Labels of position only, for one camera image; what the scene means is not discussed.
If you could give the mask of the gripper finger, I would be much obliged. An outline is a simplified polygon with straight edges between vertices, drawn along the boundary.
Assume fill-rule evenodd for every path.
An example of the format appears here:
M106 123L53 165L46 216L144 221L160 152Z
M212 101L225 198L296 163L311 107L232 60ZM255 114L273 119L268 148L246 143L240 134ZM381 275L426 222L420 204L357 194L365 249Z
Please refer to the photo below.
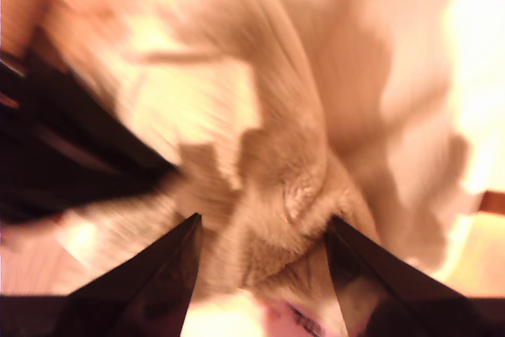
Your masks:
M46 38L16 56L1 50L2 64L13 72L16 89L39 101L44 132L100 170L167 174L177 169L131 133L95 97Z
M487 336L467 297L400 260L338 216L324 235L351 336Z
M7 225L150 193L176 173L109 114L50 124L1 117L1 221Z
M194 214L135 257L73 292L55 336L179 336L198 275Z

